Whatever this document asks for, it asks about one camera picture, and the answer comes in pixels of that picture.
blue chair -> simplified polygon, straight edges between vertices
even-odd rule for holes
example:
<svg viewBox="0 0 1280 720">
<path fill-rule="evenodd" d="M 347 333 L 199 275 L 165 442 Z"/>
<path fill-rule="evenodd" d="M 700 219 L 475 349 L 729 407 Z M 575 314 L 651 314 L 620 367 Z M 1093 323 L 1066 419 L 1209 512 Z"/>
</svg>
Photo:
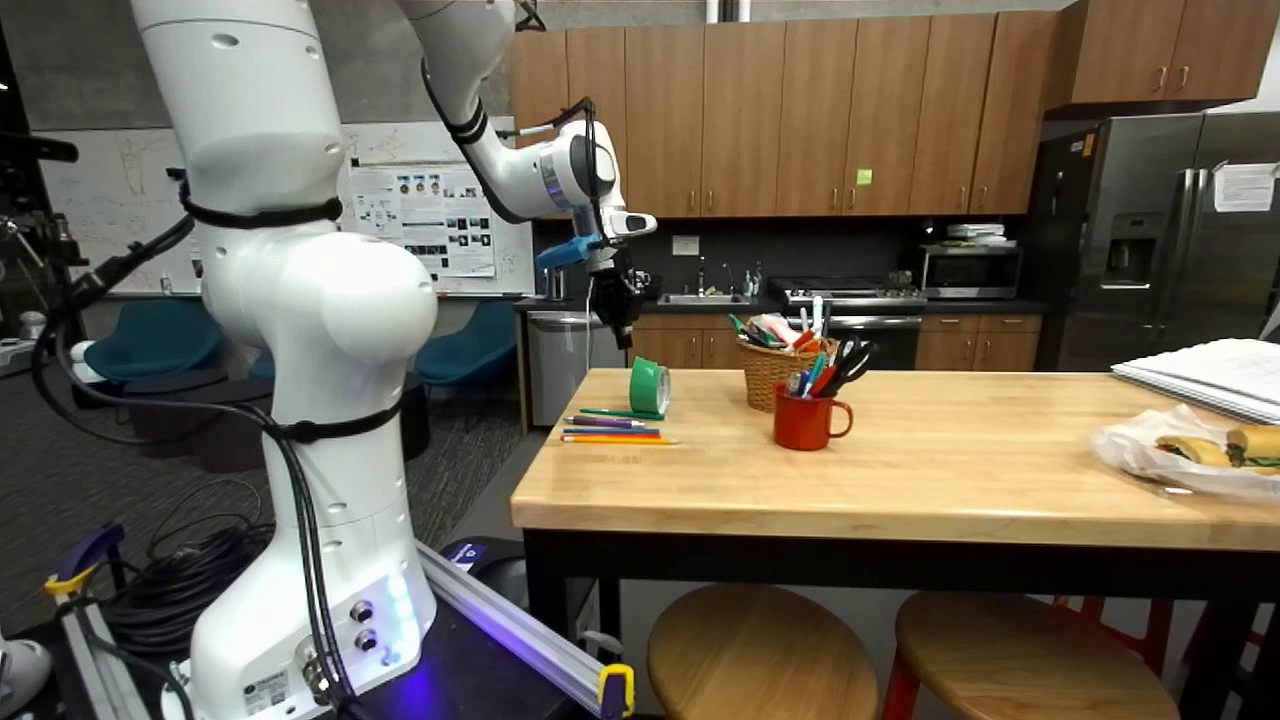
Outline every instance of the blue chair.
<svg viewBox="0 0 1280 720">
<path fill-rule="evenodd" d="M 86 345 L 82 363 L 108 382 L 176 380 L 218 367 L 224 333 L 199 295 L 123 300 L 111 336 Z"/>
<path fill-rule="evenodd" d="M 425 388 L 475 388 L 514 374 L 514 300 L 481 300 L 463 327 L 416 352 L 412 374 Z"/>
</svg>

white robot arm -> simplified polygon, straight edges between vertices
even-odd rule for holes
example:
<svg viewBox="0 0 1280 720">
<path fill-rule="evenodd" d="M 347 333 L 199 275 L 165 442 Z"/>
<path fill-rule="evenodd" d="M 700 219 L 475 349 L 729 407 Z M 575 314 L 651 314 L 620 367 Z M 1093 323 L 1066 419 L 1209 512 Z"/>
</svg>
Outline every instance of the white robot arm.
<svg viewBox="0 0 1280 720">
<path fill-rule="evenodd" d="M 507 55 L 512 0 L 398 0 L 425 43 L 425 89 L 453 138 L 475 169 L 487 202 L 507 219 L 572 219 L 589 246 L 591 306 L 631 349 L 635 295 L 610 257 L 627 234 L 646 234 L 651 214 L 623 206 L 620 162 L 596 114 L 567 114 L 551 138 L 512 147 L 484 109 L 484 78 Z"/>
<path fill-rule="evenodd" d="M 596 310 L 620 345 L 635 314 L 615 239 L 623 213 L 608 133 L 503 147 L 481 85 L 512 39 L 512 0 L 398 0 L 425 39 L 429 92 L 507 214 L 591 234 Z M 199 615 L 173 716 L 304 720 L 419 661 L 436 599 L 419 571 L 396 400 L 432 336 L 432 275 L 398 243 L 337 226 L 338 114 L 304 0 L 132 0 L 197 219 L 205 303 L 224 336 L 270 355 L 265 432 L 275 536 Z"/>
</svg>

kitchen cabinet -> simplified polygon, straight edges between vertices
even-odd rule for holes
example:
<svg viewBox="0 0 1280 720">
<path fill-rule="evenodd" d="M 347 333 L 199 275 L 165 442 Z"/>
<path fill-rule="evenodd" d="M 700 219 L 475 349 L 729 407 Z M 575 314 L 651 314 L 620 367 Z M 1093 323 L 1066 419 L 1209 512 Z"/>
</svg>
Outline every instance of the kitchen cabinet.
<svg viewBox="0 0 1280 720">
<path fill-rule="evenodd" d="M 692 214 L 705 189 L 700 27 L 627 27 L 635 192 L 627 206 Z"/>
<path fill-rule="evenodd" d="M 1057 11 L 1017 11 L 995 19 L 968 195 L 968 213 L 975 214 L 1024 214 L 1030 202 L 1057 24 Z"/>
<path fill-rule="evenodd" d="M 1052 103 L 1222 103 L 1257 94 L 1264 0 L 1079 0 L 1062 11 Z"/>
<path fill-rule="evenodd" d="M 734 367 L 734 333 L 723 310 L 638 314 L 631 355 L 668 367 Z"/>
<path fill-rule="evenodd" d="M 913 169 L 923 110 L 926 19 L 865 19 L 850 48 L 847 214 L 913 213 Z"/>
<path fill-rule="evenodd" d="M 850 48 L 858 24 L 788 24 L 774 214 L 838 214 L 847 189 Z"/>
<path fill-rule="evenodd" d="M 567 94 L 591 99 L 591 110 L 604 121 L 610 135 L 610 152 L 620 159 L 623 195 L 635 184 L 635 145 L 631 145 L 631 92 L 627 92 L 627 39 L 623 27 L 585 27 L 562 32 L 567 59 Z"/>
<path fill-rule="evenodd" d="M 705 214 L 774 214 L 783 24 L 708 27 L 705 66 Z"/>
<path fill-rule="evenodd" d="M 1271 55 L 1280 24 L 1280 0 L 1257 0 L 1251 5 L 1251 24 L 1246 24 L 1246 73 L 1259 78 Z"/>
<path fill-rule="evenodd" d="M 540 32 L 512 99 L 596 94 L 656 214 L 1017 214 L 1052 35 L 1057 11 Z"/>
<path fill-rule="evenodd" d="M 567 92 L 567 32 L 519 32 L 512 43 L 512 114 L 514 127 L 558 114 Z"/>
<path fill-rule="evenodd" d="M 1036 367 L 1040 314 L 1030 310 L 957 310 L 923 314 L 915 367 L 1024 372 Z"/>
<path fill-rule="evenodd" d="M 995 15 L 926 19 L 923 99 L 913 159 L 913 213 L 968 213 Z"/>
</svg>

wooden stool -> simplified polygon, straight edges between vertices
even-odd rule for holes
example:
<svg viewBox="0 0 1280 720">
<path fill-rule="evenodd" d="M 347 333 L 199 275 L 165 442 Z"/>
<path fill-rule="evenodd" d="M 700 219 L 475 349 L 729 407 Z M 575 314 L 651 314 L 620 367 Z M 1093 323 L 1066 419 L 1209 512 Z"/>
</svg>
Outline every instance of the wooden stool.
<svg viewBox="0 0 1280 720">
<path fill-rule="evenodd" d="M 915 683 L 992 720 L 1174 720 L 1167 689 L 1132 647 L 1027 595 L 913 595 L 897 615 L 885 720 L 913 716 Z"/>
<path fill-rule="evenodd" d="M 651 628 L 646 677 L 687 720 L 870 720 L 865 642 L 821 603 L 783 586 L 700 586 Z"/>
</svg>

wooden table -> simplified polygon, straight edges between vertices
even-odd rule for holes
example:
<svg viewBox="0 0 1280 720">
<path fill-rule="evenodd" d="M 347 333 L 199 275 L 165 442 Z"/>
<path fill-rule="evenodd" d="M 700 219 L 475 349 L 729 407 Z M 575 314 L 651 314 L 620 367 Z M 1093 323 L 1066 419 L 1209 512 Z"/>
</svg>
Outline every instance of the wooden table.
<svg viewBox="0 0 1280 720">
<path fill-rule="evenodd" d="M 623 402 L 591 372 L 567 407 Z M 567 628 L 567 576 L 1202 595 L 1213 628 L 1183 716 L 1213 716 L 1257 599 L 1280 595 L 1280 508 L 1183 497 L 1104 469 L 1087 437 L 1173 394 L 1093 372 L 870 372 L 855 432 L 783 450 L 741 372 L 676 372 L 661 442 L 546 442 L 512 497 L 533 613 Z M 1257 702 L 1280 716 L 1280 651 Z"/>
</svg>

